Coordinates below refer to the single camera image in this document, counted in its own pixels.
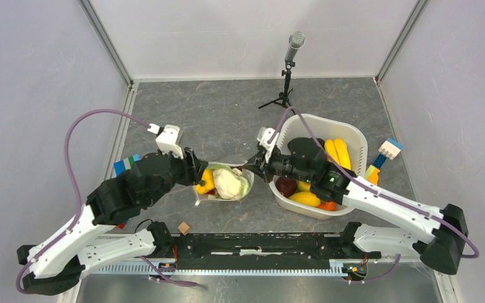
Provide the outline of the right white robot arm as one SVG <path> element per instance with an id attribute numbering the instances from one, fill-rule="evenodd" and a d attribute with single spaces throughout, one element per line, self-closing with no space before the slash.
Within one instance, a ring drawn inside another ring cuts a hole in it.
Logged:
<path id="1" fill-rule="evenodd" d="M 341 253 L 354 258 L 360 253 L 389 251 L 418 254 L 423 264 L 447 275 L 455 275 L 464 248 L 469 243 L 463 209 L 424 205 L 376 186 L 355 172 L 341 167 L 319 144 L 297 138 L 284 155 L 277 146 L 258 146 L 258 152 L 243 168 L 269 183 L 275 176 L 310 184 L 317 198 L 375 215 L 394 226 L 376 229 L 351 223 L 339 241 Z"/>

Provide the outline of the clear polka dot zip bag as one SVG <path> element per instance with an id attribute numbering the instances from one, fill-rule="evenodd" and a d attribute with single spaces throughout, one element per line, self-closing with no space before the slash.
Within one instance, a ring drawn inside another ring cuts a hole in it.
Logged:
<path id="1" fill-rule="evenodd" d="M 254 174 L 243 165 L 240 154 L 229 155 L 208 163 L 200 183 L 194 187 L 195 205 L 209 201 L 241 201 L 252 189 Z"/>

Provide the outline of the yellow banana bunch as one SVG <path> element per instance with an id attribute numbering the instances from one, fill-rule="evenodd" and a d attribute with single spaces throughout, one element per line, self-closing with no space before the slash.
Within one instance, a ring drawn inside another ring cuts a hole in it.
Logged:
<path id="1" fill-rule="evenodd" d="M 352 168 L 349 151 L 346 142 L 343 139 L 336 138 L 334 140 L 326 140 L 324 149 L 332 159 L 343 168 L 349 170 Z"/>

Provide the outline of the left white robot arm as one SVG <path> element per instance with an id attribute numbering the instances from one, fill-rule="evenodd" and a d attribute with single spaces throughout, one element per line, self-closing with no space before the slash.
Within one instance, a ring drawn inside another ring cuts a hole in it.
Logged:
<path id="1" fill-rule="evenodd" d="M 181 157 L 173 152 L 149 153 L 80 202 L 78 212 L 66 225 L 36 246 L 20 246 L 22 265 L 16 289 L 22 294 L 58 295 L 107 264 L 149 255 L 168 256 L 174 241 L 163 222 L 123 239 L 93 245 L 92 241 L 124 221 L 152 207 L 175 185 L 194 186 L 208 162 L 190 148 Z"/>

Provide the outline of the yellow bell pepper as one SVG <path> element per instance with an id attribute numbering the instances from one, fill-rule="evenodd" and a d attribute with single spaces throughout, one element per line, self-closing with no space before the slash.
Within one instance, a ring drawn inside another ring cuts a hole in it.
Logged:
<path id="1" fill-rule="evenodd" d="M 206 169 L 203 172 L 201 180 L 195 186 L 195 190 L 200 195 L 210 194 L 215 190 L 214 176 L 212 169 Z"/>

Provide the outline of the white cauliflower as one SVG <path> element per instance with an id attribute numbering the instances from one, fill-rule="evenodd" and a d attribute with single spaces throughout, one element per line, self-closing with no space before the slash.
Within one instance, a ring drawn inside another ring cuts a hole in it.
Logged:
<path id="1" fill-rule="evenodd" d="M 237 200 L 249 191 L 249 182 L 237 168 L 220 168 L 213 171 L 215 190 L 222 199 Z"/>

